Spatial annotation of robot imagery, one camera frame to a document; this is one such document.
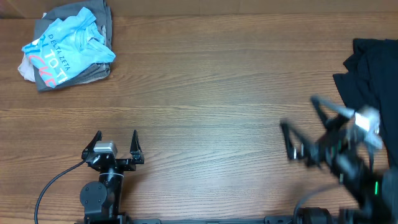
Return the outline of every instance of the folded clothing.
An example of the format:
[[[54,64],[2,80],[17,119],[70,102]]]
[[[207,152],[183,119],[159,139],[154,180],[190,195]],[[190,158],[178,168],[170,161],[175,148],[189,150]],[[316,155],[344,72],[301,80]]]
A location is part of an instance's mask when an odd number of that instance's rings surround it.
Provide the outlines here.
[[[96,17],[95,23],[99,32],[106,36],[105,46],[112,49],[112,17],[111,9],[106,5],[104,0],[89,0],[83,2],[76,2],[64,6],[56,7],[47,12],[43,19],[36,20],[34,30],[34,40],[40,38],[48,26],[56,19],[65,20],[69,16],[75,16],[83,8],[89,9]],[[49,91],[53,89],[65,88],[72,85],[93,82],[102,78],[106,78],[110,73],[109,63],[94,63],[86,70],[81,72],[75,78],[57,85],[55,88],[47,87],[41,79],[39,69],[34,67],[35,82],[38,91]]]
[[[354,39],[353,45],[354,54],[344,62],[348,73],[333,76],[337,89],[347,107],[380,111],[389,164],[398,167],[398,41]]]
[[[79,75],[92,63],[110,63],[115,54],[94,23],[96,17],[83,7],[77,16],[56,19],[40,39],[22,48],[48,87]]]

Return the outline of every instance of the folded black shirt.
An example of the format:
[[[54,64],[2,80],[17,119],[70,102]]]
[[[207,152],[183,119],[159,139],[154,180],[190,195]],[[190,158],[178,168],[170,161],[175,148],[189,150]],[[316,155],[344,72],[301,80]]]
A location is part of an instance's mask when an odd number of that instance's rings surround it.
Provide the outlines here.
[[[345,62],[346,74],[333,78],[344,104],[358,110],[364,105],[381,115],[380,135],[390,167],[398,166],[398,41],[354,39],[354,54]]]

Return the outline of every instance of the wooden table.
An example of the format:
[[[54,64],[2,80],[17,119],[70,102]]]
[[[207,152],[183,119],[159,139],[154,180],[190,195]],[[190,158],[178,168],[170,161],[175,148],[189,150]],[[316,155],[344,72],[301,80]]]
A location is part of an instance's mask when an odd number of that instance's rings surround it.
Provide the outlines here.
[[[109,78],[37,93],[17,67],[34,20],[0,20],[0,223],[33,223],[45,184],[80,161],[97,130],[129,155],[134,129],[146,162],[126,174],[122,209],[133,218],[259,218],[291,214],[309,190],[336,182],[288,162],[279,129],[323,129],[313,94],[341,103],[355,37],[398,38],[398,13],[114,18]],[[387,166],[386,153],[376,167]],[[49,188],[39,223],[83,218],[82,166]],[[344,189],[306,206],[355,206]]]

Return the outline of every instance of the wire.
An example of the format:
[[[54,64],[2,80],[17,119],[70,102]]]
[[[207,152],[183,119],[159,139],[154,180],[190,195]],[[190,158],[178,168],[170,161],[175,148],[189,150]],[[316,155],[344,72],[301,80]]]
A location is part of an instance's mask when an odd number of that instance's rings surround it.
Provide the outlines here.
[[[39,198],[37,199],[36,202],[36,207],[35,207],[35,224],[39,224],[39,222],[37,221],[37,212],[39,211],[39,205],[40,205],[40,201],[42,200],[42,197],[45,193],[45,191],[52,185],[52,183],[54,183],[58,178],[60,178],[61,176],[63,176],[64,174],[67,174],[69,171],[76,169],[77,167],[80,167],[82,164],[84,164],[86,161],[81,161],[78,164],[74,165],[73,167],[63,171],[62,173],[58,174],[57,176],[55,176],[42,190],[42,193],[40,193]]]
[[[316,194],[319,194],[321,192],[325,192],[327,190],[334,189],[335,187],[338,187],[338,184],[329,184],[323,187],[320,187],[319,189],[313,190],[310,193],[306,194],[306,196],[302,197],[300,201],[296,204],[296,207],[294,208],[293,212],[293,224],[298,224],[297,223],[297,213],[299,212],[299,208],[306,202],[308,199],[313,197]]]

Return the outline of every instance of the black cable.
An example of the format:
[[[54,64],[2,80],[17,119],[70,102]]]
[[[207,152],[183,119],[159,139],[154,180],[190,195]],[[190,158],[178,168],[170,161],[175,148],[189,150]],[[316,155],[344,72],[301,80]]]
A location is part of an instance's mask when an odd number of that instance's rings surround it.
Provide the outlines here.
[[[84,164],[86,161],[81,161],[78,164],[74,165],[73,167],[63,171],[62,173],[58,174],[56,177],[54,177],[42,190],[42,193],[40,193],[39,198],[37,199],[36,202],[36,207],[35,207],[35,224],[39,224],[39,222],[37,221],[37,212],[39,211],[39,205],[40,205],[40,201],[42,200],[42,197],[45,193],[45,191],[52,185],[52,183],[54,183],[58,178],[60,178],[61,176],[63,176],[64,174],[67,174],[69,171],[76,169],[77,167],[80,167],[82,164]]]
[[[335,187],[338,187],[338,184],[329,184],[323,187],[320,187],[319,189],[313,190],[310,193],[306,194],[306,196],[302,197],[300,201],[296,204],[296,207],[294,208],[294,213],[293,213],[293,224],[298,224],[297,223],[297,212],[299,211],[299,208],[306,202],[308,199],[310,199],[312,196],[319,194],[321,192],[325,192],[327,190],[334,189]]]

